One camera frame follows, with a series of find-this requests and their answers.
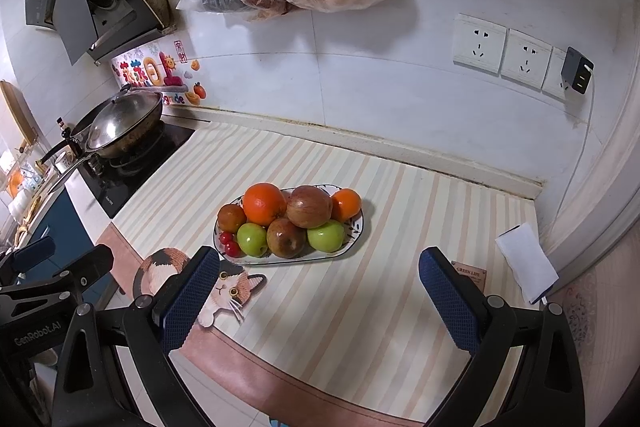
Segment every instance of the white cable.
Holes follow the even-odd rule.
[[[587,131],[585,131],[584,133],[584,140],[582,140],[582,149],[580,149],[580,155],[578,156],[578,161],[575,163],[574,172],[572,172],[571,177],[569,178],[569,182],[566,184],[566,188],[564,189],[564,194],[562,194],[562,199],[560,200],[560,204],[558,205],[558,210],[556,210],[556,217],[554,217],[554,222],[551,224],[551,230],[549,230],[549,236],[551,236],[551,233],[554,231],[556,221],[558,220],[558,215],[560,214],[560,209],[562,208],[562,204],[564,203],[564,198],[566,197],[566,194],[569,191],[571,182],[574,181],[575,173],[578,170],[578,165],[580,165],[580,160],[582,159],[582,155],[584,154],[584,149],[587,146],[587,138],[589,136],[589,129],[591,127],[591,115],[593,114],[593,101],[596,98],[596,85],[595,85],[595,77],[593,76],[593,70],[591,70],[587,66],[585,66],[585,68],[591,73],[591,108],[589,109],[589,118],[587,118]]]

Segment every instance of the black glass cooktop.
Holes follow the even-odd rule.
[[[193,129],[161,122],[126,156],[114,160],[94,157],[78,170],[107,216],[114,217],[192,134]]]

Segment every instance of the calico cat print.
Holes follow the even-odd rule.
[[[151,254],[142,262],[133,279],[134,299],[144,294],[155,295],[164,281],[180,273],[188,262],[187,255],[177,248],[162,248]],[[248,275],[241,266],[221,259],[220,275],[198,315],[198,323],[205,328],[210,327],[220,310],[233,313],[241,323],[244,320],[242,306],[266,282],[264,275]]]

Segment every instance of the patterned plate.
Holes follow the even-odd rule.
[[[336,185],[315,186],[318,188],[322,188],[322,190],[324,190],[330,196],[340,190],[340,187],[337,187]],[[293,188],[283,188],[282,191],[290,194],[293,192]],[[242,206],[242,196],[231,201],[231,203],[239,204],[240,206]],[[318,259],[330,259],[332,257],[338,257],[339,255],[342,255],[347,250],[349,250],[362,235],[362,228],[364,226],[364,216],[362,215],[362,210],[359,211],[355,216],[351,217],[351,219],[348,219],[344,226],[346,228],[344,243],[342,244],[340,250],[337,250],[335,252],[321,252],[318,250],[314,250],[309,244],[307,244],[302,253],[299,256],[294,257],[293,259],[283,259],[282,257],[278,257],[272,254],[270,251],[267,251],[267,253],[262,257],[250,257],[248,255],[245,255],[244,257],[238,259],[236,257],[229,257],[225,254],[225,247],[220,243],[219,240],[221,230],[218,227],[218,220],[216,220],[216,225],[213,228],[213,246],[221,255],[225,257],[226,260],[242,266],[255,266],[260,264],[306,263],[306,261],[317,261]]]

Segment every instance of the orange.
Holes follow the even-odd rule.
[[[257,183],[244,193],[242,209],[250,223],[268,227],[276,218],[285,215],[287,201],[275,185]]]
[[[331,211],[331,219],[344,223],[350,217],[355,216],[362,207],[362,200],[355,190],[350,188],[341,188],[333,196],[333,210]]]

